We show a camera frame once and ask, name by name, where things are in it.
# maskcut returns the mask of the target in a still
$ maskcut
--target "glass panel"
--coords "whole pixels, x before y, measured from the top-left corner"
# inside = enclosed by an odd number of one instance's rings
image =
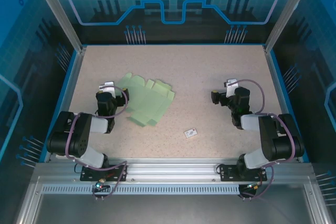
[[[301,0],[274,46],[282,89],[317,174],[336,172],[336,1]],[[334,198],[329,176],[320,177]]]
[[[60,0],[84,44],[264,43],[287,0]]]
[[[73,47],[45,0],[0,0],[0,6],[0,216],[14,223]],[[30,136],[42,144],[23,141]]]

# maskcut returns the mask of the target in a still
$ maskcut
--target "black mounting plate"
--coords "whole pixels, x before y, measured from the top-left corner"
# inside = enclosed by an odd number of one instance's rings
[[[260,176],[262,181],[267,181],[267,175],[262,174],[264,170],[262,169],[253,169],[250,170],[251,173],[245,176],[245,178],[241,178],[238,173],[237,165],[224,165],[220,164],[217,166],[217,173],[221,176],[222,182],[227,181],[237,181],[237,182],[258,182],[260,181]]]
[[[101,172],[99,170],[92,170],[86,167],[82,167],[82,172],[80,174],[80,181],[98,181],[101,178],[105,178],[106,181],[112,181],[112,182],[116,182],[120,176],[120,173],[123,169],[124,165],[121,165],[115,169],[112,170],[107,170],[104,172]],[[124,171],[124,175],[122,175],[120,181],[124,182],[126,181],[126,176],[127,176],[127,166],[125,168]]]

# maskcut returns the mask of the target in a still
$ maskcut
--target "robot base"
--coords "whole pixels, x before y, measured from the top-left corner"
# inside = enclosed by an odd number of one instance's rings
[[[247,169],[244,161],[244,154],[237,161],[237,165],[217,166],[217,173],[221,176],[222,182],[259,182],[267,181],[267,175],[263,169]]]
[[[123,169],[123,165],[107,171],[99,171],[99,170],[92,170],[86,167],[82,168],[82,172],[80,174],[80,181],[99,181],[100,179],[104,178],[107,182],[116,182],[120,176],[120,173]],[[127,166],[125,168],[124,174],[122,175],[120,181],[124,182],[126,181],[127,176]]]

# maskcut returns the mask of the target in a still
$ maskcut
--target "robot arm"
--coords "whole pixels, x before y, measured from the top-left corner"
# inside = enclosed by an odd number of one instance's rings
[[[260,133],[261,148],[251,153],[243,154],[237,162],[239,176],[244,179],[248,174],[257,173],[261,167],[270,162],[288,159],[292,147],[289,136],[280,122],[268,114],[256,115],[249,109],[250,91],[239,87],[236,79],[229,79],[224,83],[226,92],[211,92],[212,102],[227,106],[231,110],[232,123],[240,130],[258,131]],[[279,118],[288,128],[295,144],[294,157],[301,157],[304,152],[303,141],[290,114],[281,114]]]
[[[55,126],[47,140],[47,150],[49,152],[65,156],[67,138],[74,118],[75,115],[72,112],[62,111],[59,113]],[[69,155],[95,168],[108,167],[107,156],[88,145],[90,132],[105,133],[107,129],[107,119],[96,118],[91,114],[83,113],[76,122],[69,145]]]
[[[129,100],[128,90],[124,90]],[[96,93],[99,116],[115,115],[117,107],[124,106],[125,98],[116,96],[114,89],[100,86]],[[60,156],[65,156],[65,147],[70,127],[75,118],[74,113],[62,111],[47,140],[47,150]],[[69,155],[75,157],[83,164],[94,168],[108,168],[109,160],[107,155],[97,152],[88,145],[90,132],[108,134],[114,127],[114,118],[99,118],[92,114],[82,113],[78,118],[69,145]]]

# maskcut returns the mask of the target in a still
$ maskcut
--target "aluminum frame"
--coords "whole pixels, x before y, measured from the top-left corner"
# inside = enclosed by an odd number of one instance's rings
[[[59,24],[61,25],[64,33],[66,34],[66,36],[70,40],[70,43],[72,44],[74,49],[77,52],[81,52],[82,44],[81,44],[74,28],[72,27],[72,24],[68,19],[68,16],[66,15],[65,11],[63,10],[63,7],[62,7],[61,3],[59,2],[59,0],[46,0],[46,2],[48,3],[51,11],[53,12],[54,16],[58,20]]]
[[[273,30],[271,31],[267,41],[266,41],[266,52],[271,52],[273,46],[277,42],[280,34],[282,33],[283,29],[285,28],[289,18],[291,17],[292,13],[295,11],[296,7],[298,6],[300,0],[288,0],[287,4],[283,8],[276,24],[274,25]]]
[[[124,159],[111,159],[116,164]],[[218,164],[235,164],[237,159],[128,159],[128,175],[121,185],[233,185],[249,182],[221,182],[215,169]],[[74,163],[40,163],[36,165],[28,187],[17,224],[33,223],[43,187],[48,185],[69,185],[82,187],[94,182],[81,182],[74,172]],[[307,202],[316,224],[332,223],[310,163],[288,163],[275,166],[274,184],[304,185]]]

